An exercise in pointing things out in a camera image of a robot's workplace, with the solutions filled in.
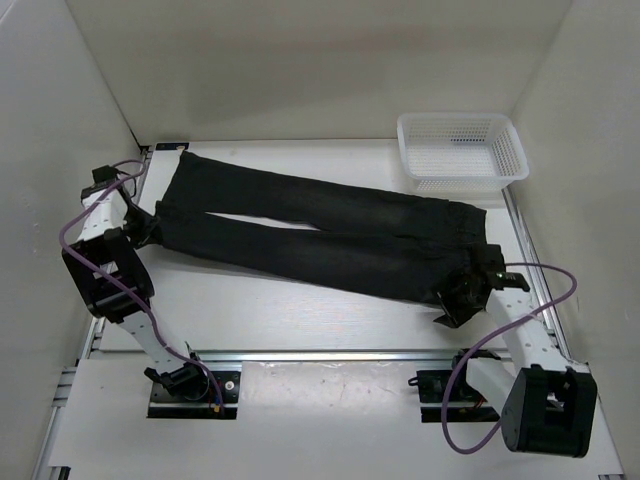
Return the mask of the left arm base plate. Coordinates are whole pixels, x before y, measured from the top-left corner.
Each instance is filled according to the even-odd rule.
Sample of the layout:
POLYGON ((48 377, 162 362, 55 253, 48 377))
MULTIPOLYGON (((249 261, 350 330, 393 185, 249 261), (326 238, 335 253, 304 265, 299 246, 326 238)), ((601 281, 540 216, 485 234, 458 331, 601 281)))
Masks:
POLYGON ((152 382, 147 417, 154 419, 235 420, 240 397, 241 372, 213 371, 215 381, 198 366, 158 373, 144 371, 152 382))

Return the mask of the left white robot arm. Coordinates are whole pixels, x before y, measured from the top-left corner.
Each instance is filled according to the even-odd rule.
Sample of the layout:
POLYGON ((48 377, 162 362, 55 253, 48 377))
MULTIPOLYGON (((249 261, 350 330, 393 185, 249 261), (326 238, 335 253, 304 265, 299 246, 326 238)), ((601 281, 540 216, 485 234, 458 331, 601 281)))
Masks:
POLYGON ((59 234, 62 259, 89 312, 127 332, 150 357, 145 376, 194 402, 207 395, 210 377, 152 310, 154 286, 137 251, 159 242, 159 220, 137 206, 125 186, 142 173, 128 174, 121 165, 92 171, 93 184, 81 192, 82 213, 59 234))

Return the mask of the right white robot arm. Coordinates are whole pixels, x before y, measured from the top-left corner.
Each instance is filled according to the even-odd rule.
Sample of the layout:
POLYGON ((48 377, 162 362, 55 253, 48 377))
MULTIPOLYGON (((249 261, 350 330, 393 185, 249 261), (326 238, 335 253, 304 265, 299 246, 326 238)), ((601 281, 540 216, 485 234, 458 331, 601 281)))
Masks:
POLYGON ((470 400, 479 393, 498 414, 492 428, 512 452, 583 458, 589 450, 598 388, 588 368, 554 345, 539 314, 568 300, 569 290, 539 307, 525 277, 510 272, 497 245, 472 248, 470 264, 435 290, 444 311, 438 323, 458 328, 479 313, 497 328, 457 361, 446 383, 441 427, 449 430, 451 393, 470 400))

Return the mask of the black trousers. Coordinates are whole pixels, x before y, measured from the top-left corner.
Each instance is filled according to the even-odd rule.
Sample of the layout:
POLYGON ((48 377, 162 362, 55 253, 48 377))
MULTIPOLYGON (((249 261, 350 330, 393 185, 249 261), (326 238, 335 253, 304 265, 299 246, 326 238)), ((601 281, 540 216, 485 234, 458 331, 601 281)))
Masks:
POLYGON ((379 298, 431 304, 486 240, 486 213, 444 199, 276 174, 184 152, 156 203, 161 245, 379 298))

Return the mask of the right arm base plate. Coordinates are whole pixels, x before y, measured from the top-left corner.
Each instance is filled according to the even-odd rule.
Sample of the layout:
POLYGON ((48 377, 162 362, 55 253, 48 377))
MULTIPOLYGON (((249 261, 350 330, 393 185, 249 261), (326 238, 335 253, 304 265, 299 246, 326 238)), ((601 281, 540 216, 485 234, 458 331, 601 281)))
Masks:
MULTIPOLYGON (((441 407, 445 387, 454 367, 467 352, 458 350, 436 350, 413 358, 415 372, 407 380, 411 393, 418 396, 421 422, 440 423, 441 407)), ((447 406, 447 421, 454 423, 495 423, 499 413, 482 396, 466 383, 466 368, 456 378, 447 406)))

